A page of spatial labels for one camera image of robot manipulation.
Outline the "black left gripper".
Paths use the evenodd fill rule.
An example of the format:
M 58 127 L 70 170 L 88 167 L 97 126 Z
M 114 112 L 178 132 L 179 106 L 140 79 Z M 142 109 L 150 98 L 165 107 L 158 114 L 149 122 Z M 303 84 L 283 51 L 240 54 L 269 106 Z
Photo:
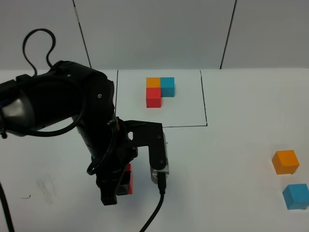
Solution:
M 96 175 L 96 184 L 100 189 L 101 201 L 104 205 L 117 204 L 116 195 L 128 195 L 128 179 L 125 171 L 135 157 L 137 148 L 123 147 L 130 141 L 124 121 L 118 117 L 107 123 L 111 138 L 103 153 L 97 153 L 90 163 L 90 174 Z

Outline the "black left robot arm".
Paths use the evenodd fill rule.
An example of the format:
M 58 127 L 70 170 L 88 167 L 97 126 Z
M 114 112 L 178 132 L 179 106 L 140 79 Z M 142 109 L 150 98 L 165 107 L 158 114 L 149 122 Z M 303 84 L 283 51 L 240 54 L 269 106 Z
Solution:
M 94 69 L 59 61 L 48 72 L 23 74 L 0 86 L 0 133 L 59 136 L 76 128 L 91 154 L 87 168 L 96 176 L 104 205 L 129 193 L 129 162 L 137 150 L 124 121 L 114 112 L 114 83 Z

